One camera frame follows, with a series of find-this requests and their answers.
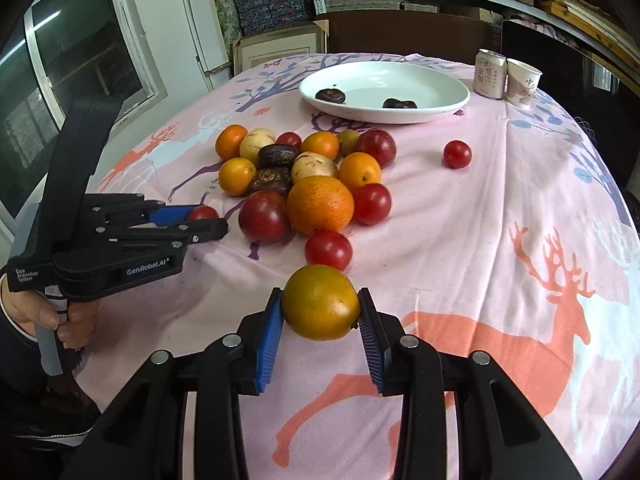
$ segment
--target window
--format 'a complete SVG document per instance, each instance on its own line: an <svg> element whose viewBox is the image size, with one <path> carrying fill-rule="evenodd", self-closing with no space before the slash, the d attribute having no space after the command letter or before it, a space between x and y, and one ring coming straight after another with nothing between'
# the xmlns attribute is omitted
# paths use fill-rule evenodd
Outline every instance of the window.
<svg viewBox="0 0 640 480"><path fill-rule="evenodd" d="M65 114L80 95L146 99L112 0L40 0L31 15L44 73Z"/></svg>
<svg viewBox="0 0 640 480"><path fill-rule="evenodd" d="M57 134L17 27L0 53L0 201L12 218L47 173Z"/></svg>
<svg viewBox="0 0 640 480"><path fill-rule="evenodd" d="M116 124L162 97L134 12L132 0L36 0L0 53L0 221L10 230L78 96L121 97Z"/></svg>

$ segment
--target pink tablecloth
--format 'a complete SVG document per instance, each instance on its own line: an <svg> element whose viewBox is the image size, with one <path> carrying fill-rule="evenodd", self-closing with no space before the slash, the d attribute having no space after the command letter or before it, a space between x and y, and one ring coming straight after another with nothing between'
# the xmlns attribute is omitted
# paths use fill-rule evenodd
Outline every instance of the pink tablecloth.
<svg viewBox="0 0 640 480"><path fill-rule="evenodd" d="M371 125L321 114L296 88L325 66L371 59L431 66L467 83L473 75L467 65L419 56L269 62L175 116L108 174L102 190L209 204L230 232L190 248L180 275L103 301L78 377L102 408L152 351L202 350L263 309L271 288L305 265L303 236L257 247L240 232L239 200L216 180L218 133L231 123L303 137L364 131ZM376 227L347 228L348 276L437 349L489 351L584 479L599 478L640 418L640 244L592 143L542 92L529 112L472 94L439 122L385 129L398 144L383 171L394 206ZM466 170L440 163L452 139L472 147ZM389 478L400 400L375 394L357 331L311 342L285 328L272 383L260 397L243 397L241 411L253 480ZM450 449L453 479L458 457Z"/></svg>

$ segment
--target screw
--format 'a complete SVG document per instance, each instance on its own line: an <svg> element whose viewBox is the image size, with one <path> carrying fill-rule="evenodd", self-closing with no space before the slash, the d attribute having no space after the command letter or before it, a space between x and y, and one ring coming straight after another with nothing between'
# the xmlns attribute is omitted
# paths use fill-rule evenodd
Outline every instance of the screw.
<svg viewBox="0 0 640 480"><path fill-rule="evenodd" d="M161 365L169 360L169 352L166 350L156 350L151 354L151 362L155 365Z"/></svg>
<svg viewBox="0 0 640 480"><path fill-rule="evenodd" d="M403 335L400 338L400 344L405 348L415 348L418 346L418 338L415 335Z"/></svg>
<svg viewBox="0 0 640 480"><path fill-rule="evenodd" d="M489 356L489 354L487 352L483 352L482 350L474 352L471 358L478 365L487 365L491 361L491 357Z"/></svg>
<svg viewBox="0 0 640 480"><path fill-rule="evenodd" d="M227 348L238 346L242 342L242 338L238 334L227 334L222 338L222 344Z"/></svg>

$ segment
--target cherry tomato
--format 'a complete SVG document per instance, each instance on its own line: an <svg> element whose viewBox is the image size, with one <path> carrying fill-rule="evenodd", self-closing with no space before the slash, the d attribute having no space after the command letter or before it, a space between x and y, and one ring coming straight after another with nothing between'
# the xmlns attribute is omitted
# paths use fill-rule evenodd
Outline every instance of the cherry tomato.
<svg viewBox="0 0 640 480"><path fill-rule="evenodd" d="M471 148L461 140L452 140L444 147L442 156L446 166L452 170L460 170L471 162Z"/></svg>
<svg viewBox="0 0 640 480"><path fill-rule="evenodd" d="M391 193L382 184L367 184L353 192L353 217L366 225L382 222L391 211Z"/></svg>
<svg viewBox="0 0 640 480"><path fill-rule="evenodd" d="M279 136L276 139L276 142L280 142L281 144L290 144L291 146L295 146L297 149L300 149L300 144L302 144L302 139L296 132L286 132Z"/></svg>
<svg viewBox="0 0 640 480"><path fill-rule="evenodd" d="M343 271L351 261L353 248L340 233L318 231L306 241L305 256L309 265L328 265Z"/></svg>
<svg viewBox="0 0 640 480"><path fill-rule="evenodd" d="M396 142L385 130L374 128L364 132L353 149L354 152L369 153L375 158L380 168L386 168L396 158Z"/></svg>
<svg viewBox="0 0 640 480"><path fill-rule="evenodd" d="M270 245L282 240L291 229L285 213L286 200L273 189L263 189L249 195L238 215L244 236L252 242Z"/></svg>
<svg viewBox="0 0 640 480"><path fill-rule="evenodd" d="M218 218L218 212L208 205L194 207L187 215L187 220L209 220Z"/></svg>

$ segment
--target potato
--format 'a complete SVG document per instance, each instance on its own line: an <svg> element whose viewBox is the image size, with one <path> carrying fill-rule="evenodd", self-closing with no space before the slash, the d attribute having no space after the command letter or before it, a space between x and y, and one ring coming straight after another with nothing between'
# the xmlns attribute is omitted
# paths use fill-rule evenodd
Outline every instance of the potato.
<svg viewBox="0 0 640 480"><path fill-rule="evenodd" d="M258 152L263 146L268 146L276 141L275 134L264 128L256 128L246 134L240 144L240 156L250 160L254 166L258 165Z"/></svg>
<svg viewBox="0 0 640 480"><path fill-rule="evenodd" d="M302 152L293 162L291 168L291 179L293 183L297 183L306 176L311 175L324 175L324 176L338 176L338 167L334 162L314 152Z"/></svg>

